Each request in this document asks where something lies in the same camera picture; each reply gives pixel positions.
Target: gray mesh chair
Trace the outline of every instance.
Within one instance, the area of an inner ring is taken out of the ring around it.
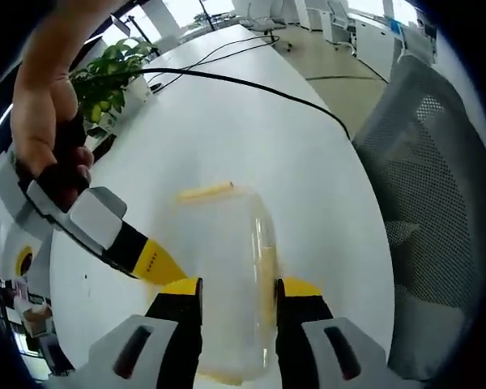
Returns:
[[[486,151],[448,81],[405,56],[353,142],[393,262],[390,367],[431,378],[475,312],[486,279]]]

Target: window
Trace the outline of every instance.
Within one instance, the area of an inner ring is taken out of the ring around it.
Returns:
[[[19,334],[18,332],[14,332],[14,336],[20,354],[28,355],[32,357],[40,356],[40,354],[37,351],[29,350],[29,347],[27,345],[27,337],[25,334]]]
[[[416,9],[405,0],[393,0],[394,18],[399,22],[406,24],[408,22],[416,23],[418,17]]]
[[[121,20],[130,28],[130,36],[131,37],[142,37],[142,34],[139,30],[127,19],[127,16],[133,16],[135,18],[135,22],[139,25],[139,27],[144,31],[147,38],[151,42],[156,42],[161,38],[158,30],[156,29],[153,22],[147,17],[146,13],[140,6],[135,6],[128,12],[126,12],[122,17]],[[103,41],[106,45],[115,45],[121,39],[126,39],[126,35],[124,35],[121,30],[119,30],[115,26],[110,26],[104,31],[103,34]]]
[[[210,15],[223,14],[234,10],[232,0],[202,0],[205,11]],[[194,17],[203,12],[199,0],[164,0],[178,26],[185,27],[194,22]]]
[[[367,12],[372,15],[383,16],[383,0],[347,0],[351,10]]]
[[[202,12],[198,0],[164,0],[179,27],[185,27],[194,22],[194,17]]]
[[[9,307],[6,307],[6,314],[7,318],[11,323],[19,324],[20,326],[22,325],[22,321],[19,318],[18,312]]]
[[[203,0],[203,5],[209,15],[225,14],[234,11],[232,0]]]
[[[29,373],[36,381],[49,379],[50,369],[45,359],[22,355],[23,363],[27,366]]]

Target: finger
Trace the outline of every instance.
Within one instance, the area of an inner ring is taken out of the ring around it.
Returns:
[[[92,180],[92,176],[90,175],[90,170],[88,169],[88,167],[86,165],[79,165],[77,167],[77,170],[78,173],[85,177],[88,183],[90,183],[90,181]]]
[[[72,207],[72,204],[75,203],[75,200],[78,199],[78,196],[79,194],[76,189],[64,189],[58,193],[54,202],[62,211],[67,212]]]
[[[38,177],[47,166],[56,163],[49,146],[39,139],[21,139],[15,143],[15,151],[18,159],[34,177]]]
[[[77,165],[85,165],[90,168],[94,163],[94,155],[86,147],[77,147],[72,150],[72,159]]]

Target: green leaves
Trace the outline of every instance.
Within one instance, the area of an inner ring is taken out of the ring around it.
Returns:
[[[126,43],[129,41],[136,45],[130,47]],[[142,69],[153,48],[154,45],[141,38],[122,39],[90,61],[86,68],[70,74],[79,107],[90,123],[98,123],[103,113],[112,116],[114,112],[122,113],[126,105],[126,86],[134,77],[133,73]]]

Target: black cable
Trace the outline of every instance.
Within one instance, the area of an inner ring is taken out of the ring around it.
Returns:
[[[234,45],[236,43],[243,43],[243,42],[247,42],[247,41],[253,41],[254,39],[261,39],[262,38],[267,38],[268,36],[254,36],[252,38],[247,38],[247,39],[242,39],[240,41],[234,41],[234,42],[229,42],[229,43],[226,43],[225,45],[221,45],[220,47],[218,47],[217,49],[214,49],[212,50],[208,55],[206,55],[205,57],[203,57],[202,59],[200,59],[198,62],[196,62],[195,64],[193,65],[190,65],[190,66],[184,66],[184,67],[181,67],[180,69],[184,69],[184,70],[190,70],[192,69],[193,67],[195,66],[199,66],[199,65],[206,65],[207,63],[212,63],[212,62],[216,62],[216,61],[219,61],[221,59],[225,59],[225,58],[228,58],[228,57],[231,57],[232,55],[236,55],[236,54],[240,54],[240,53],[244,53],[245,51],[249,51],[251,49],[256,49],[258,47],[263,47],[263,46],[269,46],[269,45],[273,45],[275,42],[277,42],[279,40],[279,37],[278,36],[272,36],[272,42],[270,43],[265,43],[263,45],[257,45],[257,46],[253,46],[253,47],[249,47],[247,49],[243,49],[243,50],[240,50],[240,51],[236,51],[235,53],[231,53],[231,54],[227,54],[227,55],[224,55],[223,57],[219,57],[219,58],[215,58],[215,59],[211,59],[210,61],[206,61],[204,62],[207,58],[209,58],[212,54],[214,54],[216,51],[218,50],[221,50],[223,49],[224,47],[227,47],[227,46],[230,46],[230,45]],[[153,77],[150,78],[149,81],[147,81],[147,83],[149,84],[151,81],[153,81],[155,78],[159,77],[160,75],[162,75],[163,73],[160,73],[158,75],[155,75]],[[179,75],[178,77],[176,77],[175,79],[171,80],[169,83],[166,83],[162,88],[159,88],[159,91],[161,91],[162,89],[164,89],[165,87],[167,87],[168,85],[170,85],[171,83],[174,83],[174,81],[176,79],[179,79],[180,77],[182,77],[183,75]]]
[[[361,75],[321,75],[317,77],[308,77],[306,81],[316,81],[319,79],[373,79],[375,81],[383,81],[382,79],[375,79],[374,77],[366,77]]]
[[[205,73],[203,71],[191,71],[191,70],[187,70],[187,69],[169,69],[169,68],[165,68],[165,67],[155,67],[155,68],[150,68],[150,69],[141,69],[139,71],[133,71],[133,72],[130,72],[130,73],[114,73],[114,74],[111,74],[111,75],[99,75],[99,76],[96,76],[92,79],[87,79],[87,80],[81,81],[81,83],[88,83],[88,82],[93,81],[94,79],[118,77],[119,75],[123,75],[123,76],[126,76],[126,75],[144,75],[146,73],[156,73],[156,72],[170,73],[170,74],[173,74],[173,75],[193,75],[195,77],[203,77],[205,79],[218,79],[220,81],[226,81],[228,83],[239,83],[240,85],[245,85],[247,87],[261,89],[262,91],[269,92],[269,93],[272,93],[274,95],[284,97],[285,99],[295,101],[297,103],[301,103],[301,104],[304,104],[304,105],[308,105],[309,107],[314,108],[318,111],[321,111],[321,112],[325,113],[326,115],[332,117],[334,120],[336,120],[337,123],[342,126],[344,132],[346,133],[347,138],[351,139],[351,137],[349,136],[349,131],[347,131],[346,125],[343,124],[342,120],[340,120],[339,117],[337,117],[336,115],[334,115],[333,113],[331,113],[327,109],[324,109],[323,107],[319,107],[318,105],[316,105],[316,104],[314,104],[310,101],[300,99],[299,97],[288,95],[287,93],[278,91],[277,89],[270,88],[270,87],[267,87],[265,85],[261,85],[259,83],[253,83],[251,81],[246,81],[245,79],[236,79],[234,77],[229,77],[227,75],[216,75],[216,74],[212,74],[212,73]]]

